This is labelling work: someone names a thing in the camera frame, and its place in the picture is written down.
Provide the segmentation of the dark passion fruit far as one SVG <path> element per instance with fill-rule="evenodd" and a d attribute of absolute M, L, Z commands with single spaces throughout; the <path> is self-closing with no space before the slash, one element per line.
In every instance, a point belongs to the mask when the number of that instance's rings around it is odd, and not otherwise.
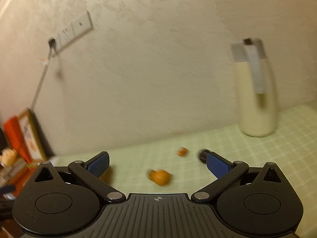
<path fill-rule="evenodd" d="M 209 153 L 210 153 L 210 151 L 208 149 L 202 149 L 201 151 L 199 151 L 199 153 L 198 153 L 199 161 L 203 164 L 206 164 L 207 156 Z"/>

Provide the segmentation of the small kumquat far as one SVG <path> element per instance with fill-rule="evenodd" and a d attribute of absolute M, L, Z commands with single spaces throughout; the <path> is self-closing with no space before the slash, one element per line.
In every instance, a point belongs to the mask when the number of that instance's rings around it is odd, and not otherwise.
<path fill-rule="evenodd" d="M 181 157 L 187 156 L 187 153 L 188 153 L 188 149 L 185 147 L 180 147 L 177 151 L 177 155 Z"/>

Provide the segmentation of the green checked tablecloth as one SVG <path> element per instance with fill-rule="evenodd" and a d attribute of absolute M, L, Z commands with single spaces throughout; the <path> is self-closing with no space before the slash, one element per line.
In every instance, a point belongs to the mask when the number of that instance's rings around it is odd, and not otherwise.
<path fill-rule="evenodd" d="M 177 155 L 180 147 L 187 156 Z M 115 189 L 129 193 L 188 193 L 215 180 L 198 160 L 202 149 L 229 161 L 241 160 L 251 167 L 275 162 L 295 189 L 304 215 L 297 229 L 300 237 L 316 237 L 316 101 L 284 110 L 278 129 L 264 138 L 242 134 L 237 125 L 182 135 L 176 138 L 112 149 L 110 169 L 102 177 Z M 165 170 L 172 177 L 159 186 L 147 177 L 150 170 Z"/>

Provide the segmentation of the wood framed picture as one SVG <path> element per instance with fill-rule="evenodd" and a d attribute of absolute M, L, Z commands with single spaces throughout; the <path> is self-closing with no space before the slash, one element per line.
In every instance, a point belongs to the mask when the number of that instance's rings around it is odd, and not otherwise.
<path fill-rule="evenodd" d="M 18 116 L 23 140 L 31 159 L 37 163 L 48 160 L 46 152 L 40 141 L 32 111 L 28 108 Z"/>

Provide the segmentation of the large tangerine centre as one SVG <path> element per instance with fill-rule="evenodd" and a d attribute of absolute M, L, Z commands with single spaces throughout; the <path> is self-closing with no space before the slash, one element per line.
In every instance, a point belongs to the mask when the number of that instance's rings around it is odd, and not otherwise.
<path fill-rule="evenodd" d="M 165 170 L 150 170 L 147 173 L 147 177 L 155 184 L 165 186 L 170 183 L 172 175 Z"/>

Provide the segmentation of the red gift box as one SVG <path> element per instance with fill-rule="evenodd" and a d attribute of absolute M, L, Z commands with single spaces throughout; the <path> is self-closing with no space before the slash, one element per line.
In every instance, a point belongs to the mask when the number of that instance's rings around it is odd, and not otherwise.
<path fill-rule="evenodd" d="M 13 169 L 5 178 L 1 177 L 1 192 L 5 198 L 16 198 L 38 165 L 25 165 L 21 169 Z"/>

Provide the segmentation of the small plush toy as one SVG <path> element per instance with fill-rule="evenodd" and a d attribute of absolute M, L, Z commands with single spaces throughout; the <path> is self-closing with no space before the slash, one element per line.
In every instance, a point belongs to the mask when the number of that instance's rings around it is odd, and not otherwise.
<path fill-rule="evenodd" d="M 18 152 L 14 149 L 4 149 L 1 154 L 1 166 L 11 167 L 16 161 Z"/>

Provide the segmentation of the red folder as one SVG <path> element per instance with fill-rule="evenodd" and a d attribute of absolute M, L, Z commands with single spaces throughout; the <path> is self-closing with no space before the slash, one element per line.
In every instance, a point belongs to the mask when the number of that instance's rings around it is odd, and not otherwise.
<path fill-rule="evenodd" d="M 11 147 L 16 152 L 18 152 L 18 154 L 24 159 L 24 161 L 26 161 L 28 164 L 31 164 L 32 159 L 24 141 L 17 116 L 11 117 L 4 123 L 4 130 L 11 144 Z"/>

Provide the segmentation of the cream thermos jug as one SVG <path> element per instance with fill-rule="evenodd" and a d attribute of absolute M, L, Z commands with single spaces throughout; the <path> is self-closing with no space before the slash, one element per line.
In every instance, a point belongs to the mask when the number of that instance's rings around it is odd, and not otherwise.
<path fill-rule="evenodd" d="M 231 44 L 239 127 L 252 137 L 270 135 L 277 128 L 277 92 L 271 63 L 259 38 Z"/>

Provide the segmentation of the white wall socket plate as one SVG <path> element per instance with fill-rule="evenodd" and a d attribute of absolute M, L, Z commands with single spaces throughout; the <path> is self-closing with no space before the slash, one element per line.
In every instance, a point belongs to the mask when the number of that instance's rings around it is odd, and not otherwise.
<path fill-rule="evenodd" d="M 90 12 L 85 11 L 76 20 L 73 20 L 53 36 L 55 44 L 52 47 L 52 57 L 60 54 L 76 40 L 92 31 L 93 28 Z"/>

